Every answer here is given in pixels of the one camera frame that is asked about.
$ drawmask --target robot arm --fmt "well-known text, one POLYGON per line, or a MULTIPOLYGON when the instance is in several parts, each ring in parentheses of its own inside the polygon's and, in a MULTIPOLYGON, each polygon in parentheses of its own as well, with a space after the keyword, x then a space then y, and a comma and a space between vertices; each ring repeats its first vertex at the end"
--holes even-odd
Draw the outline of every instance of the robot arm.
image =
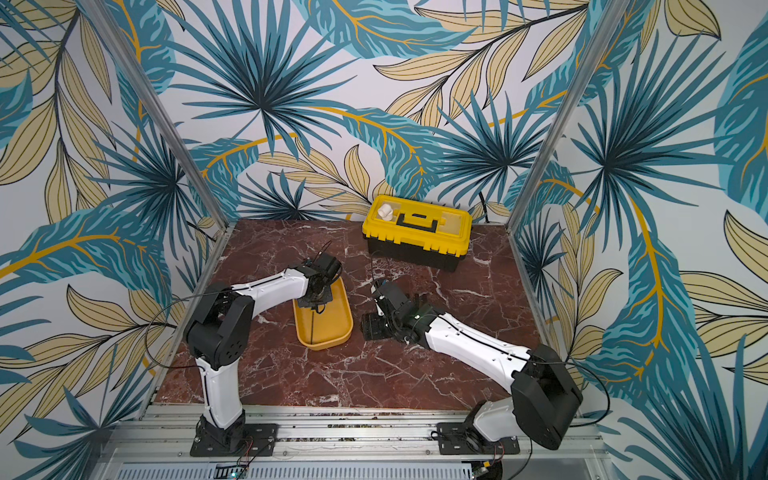
POLYGON ((229 450, 242 439, 245 413, 240 403, 237 364, 256 315, 289 300, 315 310, 330 302, 330 286, 341 263, 326 253, 277 275, 250 283, 212 284, 184 330, 184 339, 200 367, 205 410, 200 435, 229 450))
POLYGON ((388 280, 375 280, 371 290, 377 313, 363 319, 366 340, 392 337, 450 355, 511 394, 479 403, 465 420, 462 431, 476 452, 521 433, 548 449, 560 446, 582 397, 554 350, 540 345, 531 351, 485 335, 450 313, 410 300, 388 280))

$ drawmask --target wall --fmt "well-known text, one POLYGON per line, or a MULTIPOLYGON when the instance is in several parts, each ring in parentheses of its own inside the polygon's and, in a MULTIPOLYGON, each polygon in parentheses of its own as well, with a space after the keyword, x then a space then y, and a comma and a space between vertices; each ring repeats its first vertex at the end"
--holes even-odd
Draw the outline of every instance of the wall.
MULTIPOLYGON (((114 5, 169 38, 154 2, 114 5)), ((0 476, 80 478, 147 395, 144 342, 167 352, 183 304, 149 322, 194 288, 216 229, 73 1, 0 18, 0 476)))
POLYGON ((605 2, 179 2, 161 100, 232 218, 394 192, 504 221, 605 2))
POLYGON ((620 478, 768 476, 768 5, 706 3, 652 3, 515 231, 620 478))

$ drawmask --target marble floor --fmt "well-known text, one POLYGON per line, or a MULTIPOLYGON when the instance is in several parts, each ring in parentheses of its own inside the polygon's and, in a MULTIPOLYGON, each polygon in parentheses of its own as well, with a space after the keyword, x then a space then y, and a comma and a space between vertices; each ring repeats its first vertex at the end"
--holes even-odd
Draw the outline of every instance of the marble floor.
MULTIPOLYGON (((454 273, 368 254, 361 223, 240 220, 213 281, 243 283, 273 275, 333 240, 328 252, 344 267, 343 280, 356 321, 341 346, 314 352, 296 338, 293 308, 279 305, 253 321, 240 360, 243 404, 409 409, 470 409, 507 396, 498 384, 446 355, 395 340, 364 342, 358 320, 375 309, 371 271, 395 280, 406 293, 504 341, 529 346, 539 338, 504 227, 475 225, 469 252, 454 273)), ((173 365, 193 359, 181 343, 173 365)), ((203 401, 197 369, 168 372, 155 403, 203 401)))

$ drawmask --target toolbox lid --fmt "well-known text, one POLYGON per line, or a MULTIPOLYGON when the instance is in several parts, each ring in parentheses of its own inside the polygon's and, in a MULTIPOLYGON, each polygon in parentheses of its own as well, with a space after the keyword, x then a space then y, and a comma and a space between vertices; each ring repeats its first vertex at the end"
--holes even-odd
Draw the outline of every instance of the toolbox lid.
POLYGON ((362 223, 366 237, 410 243, 455 257, 467 254, 471 228, 472 217, 463 210, 389 195, 376 197, 362 223), (384 217, 379 214, 382 208, 388 213, 384 217))

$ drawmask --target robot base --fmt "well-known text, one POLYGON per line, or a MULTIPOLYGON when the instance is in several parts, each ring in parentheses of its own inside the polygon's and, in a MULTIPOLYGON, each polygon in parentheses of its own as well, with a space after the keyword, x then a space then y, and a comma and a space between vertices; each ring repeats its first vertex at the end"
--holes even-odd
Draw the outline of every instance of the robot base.
POLYGON ((517 439, 506 437, 497 442, 488 442, 480 435, 473 435, 472 428, 464 423, 438 423, 437 435, 440 455, 517 455, 520 444, 517 439))
POLYGON ((228 429, 219 429, 200 416, 190 457, 270 457, 275 447, 276 423, 245 423, 245 412, 228 429), (250 452, 245 448, 253 440, 250 452))

